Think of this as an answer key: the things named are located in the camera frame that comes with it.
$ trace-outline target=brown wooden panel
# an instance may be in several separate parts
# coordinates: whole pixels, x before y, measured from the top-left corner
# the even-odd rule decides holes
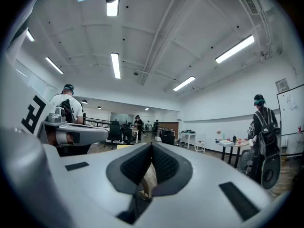
[[[179,134],[179,123],[178,122],[171,122],[171,123],[159,122],[159,127],[167,128],[169,130],[173,129],[173,131],[175,131],[175,138],[178,139],[178,134]]]

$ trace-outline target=man in white shirt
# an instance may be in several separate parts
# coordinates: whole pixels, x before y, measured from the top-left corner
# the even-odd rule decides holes
[[[74,94],[74,87],[70,84],[65,85],[60,95],[54,96],[50,103],[54,106],[59,106],[65,100],[70,101],[71,111],[74,116],[75,124],[83,124],[83,114],[81,104],[72,96]]]

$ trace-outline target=white stool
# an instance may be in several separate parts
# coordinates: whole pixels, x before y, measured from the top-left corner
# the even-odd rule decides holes
[[[197,151],[204,151],[204,153],[205,153],[205,142],[204,141],[201,141],[201,142],[199,142],[199,141],[197,141],[197,142],[195,142],[195,151],[197,152]]]

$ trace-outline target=black table leg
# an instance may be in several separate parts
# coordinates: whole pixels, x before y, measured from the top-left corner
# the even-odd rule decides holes
[[[239,152],[240,152],[240,150],[241,150],[241,147],[238,147],[237,148],[237,158],[236,158],[236,162],[234,163],[234,168],[236,168],[236,167],[238,167],[238,157],[239,157]]]
[[[222,161],[224,160],[224,157],[225,157],[225,150],[226,150],[226,147],[223,146]]]
[[[232,151],[233,151],[233,146],[230,147],[230,155],[229,155],[228,164],[231,163]]]

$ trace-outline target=ceiling light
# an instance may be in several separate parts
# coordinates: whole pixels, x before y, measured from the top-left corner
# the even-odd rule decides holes
[[[59,67],[57,67],[55,65],[55,63],[53,63],[53,61],[51,59],[49,59],[49,57],[46,57],[46,60],[50,63],[50,65],[52,65],[59,73],[63,74],[63,72],[61,71],[61,69]]]
[[[16,69],[19,73],[21,73],[23,76],[27,77],[24,73],[20,72],[18,69]]]
[[[180,88],[183,88],[185,85],[187,85],[188,83],[192,82],[194,79],[195,79],[195,77],[191,76],[186,81],[182,82],[179,86],[175,87],[173,90],[174,91],[178,91]]]
[[[115,78],[120,78],[118,54],[117,53],[111,53],[111,58],[112,58],[112,64],[113,64],[113,68],[114,68]]]
[[[118,15],[119,0],[106,4],[106,14],[107,16],[117,16]]]
[[[27,36],[29,38],[30,41],[34,41],[34,37],[32,36],[32,34],[29,32],[29,30],[27,30]]]
[[[225,52],[221,56],[217,57],[215,59],[216,62],[221,63],[222,61],[226,60],[228,57],[236,54],[241,49],[244,49],[245,47],[249,46],[253,42],[255,42],[255,39],[251,35],[251,36],[247,37],[246,39],[244,39],[243,41],[241,41],[240,43],[236,44],[233,48],[229,49],[227,52]]]

